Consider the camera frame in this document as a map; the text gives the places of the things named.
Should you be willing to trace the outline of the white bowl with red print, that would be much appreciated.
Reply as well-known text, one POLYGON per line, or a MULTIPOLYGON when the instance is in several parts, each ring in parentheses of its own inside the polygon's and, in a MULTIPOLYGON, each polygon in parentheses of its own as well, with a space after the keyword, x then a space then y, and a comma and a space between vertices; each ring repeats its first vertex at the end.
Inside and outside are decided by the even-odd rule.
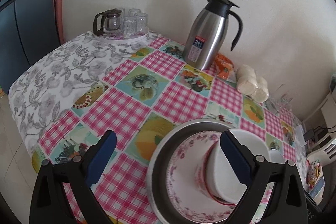
POLYGON ((276 149, 271 149, 269 151, 269 158, 270 158, 270 162, 272 163, 276 163, 276 164, 284 164, 285 163, 285 159, 282 155, 282 153, 276 149))

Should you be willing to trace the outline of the white MAX square bowl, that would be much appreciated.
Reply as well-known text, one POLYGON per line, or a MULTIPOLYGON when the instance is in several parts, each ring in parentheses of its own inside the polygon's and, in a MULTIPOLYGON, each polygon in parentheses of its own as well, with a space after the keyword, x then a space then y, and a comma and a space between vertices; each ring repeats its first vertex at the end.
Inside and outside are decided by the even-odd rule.
MULTIPOLYGON (((261 155, 266 160, 270 159, 269 149, 260 137, 243 129, 232 128, 230 132, 254 156, 261 155)), ((243 162, 236 149, 230 145, 228 149, 222 150, 221 142, 217 142, 206 165, 206 184, 213 196, 228 203, 238 203, 247 189, 247 186, 239 181, 233 169, 235 166, 243 171, 244 177, 249 175, 249 166, 243 162)))

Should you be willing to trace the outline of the pink floral deep plate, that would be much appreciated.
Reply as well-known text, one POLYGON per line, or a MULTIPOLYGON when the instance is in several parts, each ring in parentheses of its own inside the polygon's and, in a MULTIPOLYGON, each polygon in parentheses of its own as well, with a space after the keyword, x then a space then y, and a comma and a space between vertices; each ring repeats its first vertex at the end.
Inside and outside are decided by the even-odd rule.
POLYGON ((173 208, 188 221, 218 223, 230 215, 234 206, 221 205, 204 196, 196 187, 194 173, 204 156, 210 155, 220 132, 204 131, 184 140, 173 152, 166 173, 166 188, 173 208))

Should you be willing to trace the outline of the strawberry pattern small bowl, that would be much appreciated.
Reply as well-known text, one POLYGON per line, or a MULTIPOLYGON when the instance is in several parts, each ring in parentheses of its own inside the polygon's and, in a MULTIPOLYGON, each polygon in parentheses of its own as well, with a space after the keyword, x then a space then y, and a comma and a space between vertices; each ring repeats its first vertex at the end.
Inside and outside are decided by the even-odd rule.
POLYGON ((195 185, 197 189, 206 197, 210 198, 211 200, 221 204, 221 205, 228 205, 228 206, 234 206, 236 203, 228 202, 226 200, 223 200, 219 197, 215 197, 212 193, 209 191, 209 187, 206 183, 206 165, 208 162, 208 156, 204 156, 201 160, 201 162, 197 165, 195 173, 194 173, 194 180, 195 185))

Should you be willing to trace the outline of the colourful snack package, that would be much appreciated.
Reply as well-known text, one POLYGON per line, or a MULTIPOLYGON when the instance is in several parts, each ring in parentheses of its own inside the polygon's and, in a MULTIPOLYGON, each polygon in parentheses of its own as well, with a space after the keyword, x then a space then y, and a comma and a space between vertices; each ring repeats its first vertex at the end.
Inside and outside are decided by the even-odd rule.
POLYGON ((322 176, 322 165, 319 160, 309 162, 307 167, 306 184, 307 191, 310 192, 317 184, 317 181, 322 176))

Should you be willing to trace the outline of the white power strip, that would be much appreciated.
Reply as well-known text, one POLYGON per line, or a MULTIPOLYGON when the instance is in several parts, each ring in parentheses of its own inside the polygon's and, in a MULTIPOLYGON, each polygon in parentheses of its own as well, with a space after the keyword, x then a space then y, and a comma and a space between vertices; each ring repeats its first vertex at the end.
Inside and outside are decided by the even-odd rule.
POLYGON ((298 144, 298 146, 303 147, 306 145, 306 141, 304 139, 304 129, 303 126, 300 124, 295 128, 295 142, 298 144))

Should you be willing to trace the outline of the black power adapter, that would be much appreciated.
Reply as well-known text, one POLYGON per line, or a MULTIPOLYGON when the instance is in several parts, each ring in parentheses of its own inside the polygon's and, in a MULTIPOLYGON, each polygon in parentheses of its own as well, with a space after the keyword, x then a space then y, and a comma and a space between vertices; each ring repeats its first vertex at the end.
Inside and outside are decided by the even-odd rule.
POLYGON ((323 130, 323 128, 321 127, 317 127, 317 128, 312 128, 310 130, 308 130, 306 133, 304 133, 303 138, 305 141, 309 141, 309 140, 313 140, 315 141, 315 138, 318 137, 318 134, 323 130))

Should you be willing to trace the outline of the white shelf unit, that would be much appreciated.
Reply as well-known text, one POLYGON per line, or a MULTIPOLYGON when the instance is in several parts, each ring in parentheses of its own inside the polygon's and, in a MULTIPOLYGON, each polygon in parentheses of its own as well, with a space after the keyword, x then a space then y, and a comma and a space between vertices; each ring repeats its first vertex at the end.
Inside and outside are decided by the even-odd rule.
POLYGON ((302 122, 306 132, 312 128, 323 130, 315 138, 306 141, 306 154, 319 150, 335 137, 335 73, 329 82, 329 92, 322 102, 302 122))

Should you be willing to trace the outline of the grey floral tablecloth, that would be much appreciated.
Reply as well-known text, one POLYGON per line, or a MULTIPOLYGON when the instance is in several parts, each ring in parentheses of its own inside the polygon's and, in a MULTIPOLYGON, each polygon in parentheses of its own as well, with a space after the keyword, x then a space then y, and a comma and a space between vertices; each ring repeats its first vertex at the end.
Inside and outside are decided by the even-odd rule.
POLYGON ((151 31, 135 43, 102 42, 90 31, 56 48, 10 87, 9 104, 27 152, 104 76, 160 35, 151 31))

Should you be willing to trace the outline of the stainless steel round tray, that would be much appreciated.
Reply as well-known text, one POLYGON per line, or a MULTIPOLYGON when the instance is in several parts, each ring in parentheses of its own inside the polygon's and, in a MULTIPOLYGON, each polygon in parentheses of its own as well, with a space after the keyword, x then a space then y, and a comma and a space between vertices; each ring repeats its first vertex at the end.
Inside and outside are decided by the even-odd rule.
POLYGON ((166 188, 166 173, 173 152, 192 135, 204 131, 224 132, 231 129, 223 122, 197 119, 177 126, 159 143, 151 157, 147 170, 147 193, 151 207, 161 223, 195 223, 185 220, 169 200, 166 188))

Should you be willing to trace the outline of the pack of white buns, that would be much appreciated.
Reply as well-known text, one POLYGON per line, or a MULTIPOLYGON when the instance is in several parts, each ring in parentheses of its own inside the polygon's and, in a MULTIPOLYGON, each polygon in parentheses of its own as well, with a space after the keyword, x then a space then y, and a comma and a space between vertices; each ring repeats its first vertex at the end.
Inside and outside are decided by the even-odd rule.
POLYGON ((268 83, 264 77, 248 66, 242 65, 236 71, 237 91, 251 97, 257 103, 263 103, 269 98, 268 83))

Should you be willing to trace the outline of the dark blue cabinet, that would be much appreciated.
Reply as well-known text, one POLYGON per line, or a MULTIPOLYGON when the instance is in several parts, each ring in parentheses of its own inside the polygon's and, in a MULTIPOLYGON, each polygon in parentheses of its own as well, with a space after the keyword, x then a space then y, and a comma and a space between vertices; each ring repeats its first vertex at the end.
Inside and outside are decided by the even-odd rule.
POLYGON ((60 46, 54 0, 1 0, 1 88, 60 46))

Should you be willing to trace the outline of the stainless steel thermos jug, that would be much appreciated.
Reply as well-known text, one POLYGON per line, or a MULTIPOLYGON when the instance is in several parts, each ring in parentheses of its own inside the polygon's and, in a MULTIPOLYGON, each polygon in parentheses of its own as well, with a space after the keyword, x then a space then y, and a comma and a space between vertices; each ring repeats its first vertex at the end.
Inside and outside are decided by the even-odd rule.
POLYGON ((213 64, 223 45, 228 29, 228 18, 233 16, 238 21, 238 32, 231 43, 233 50, 243 31, 243 22, 231 11, 236 4, 229 0, 207 0, 193 22, 182 53, 184 61, 199 70, 207 70, 213 64))

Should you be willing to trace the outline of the clear drinking glass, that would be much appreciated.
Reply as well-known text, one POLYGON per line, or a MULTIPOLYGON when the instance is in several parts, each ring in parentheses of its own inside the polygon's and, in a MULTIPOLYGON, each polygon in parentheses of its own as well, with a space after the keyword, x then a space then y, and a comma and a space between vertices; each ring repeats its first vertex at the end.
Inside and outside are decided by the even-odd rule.
POLYGON ((135 16, 137 13, 140 13, 140 12, 141 12, 140 9, 132 8, 128 10, 127 16, 135 16))
POLYGON ((137 19, 135 16, 126 16, 123 20, 122 33, 124 36, 131 37, 137 32, 137 19))
POLYGON ((144 12, 138 12, 135 14, 135 18, 137 21, 137 31, 143 32, 147 27, 148 15, 144 12))

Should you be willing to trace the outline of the pink pipe on wall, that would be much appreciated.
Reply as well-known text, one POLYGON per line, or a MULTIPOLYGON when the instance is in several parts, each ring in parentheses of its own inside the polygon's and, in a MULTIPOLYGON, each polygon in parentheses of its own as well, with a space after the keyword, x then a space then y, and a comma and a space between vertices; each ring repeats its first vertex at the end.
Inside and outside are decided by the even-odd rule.
POLYGON ((60 44, 64 44, 64 34, 63 34, 63 0, 54 0, 54 12, 56 27, 59 35, 60 44))

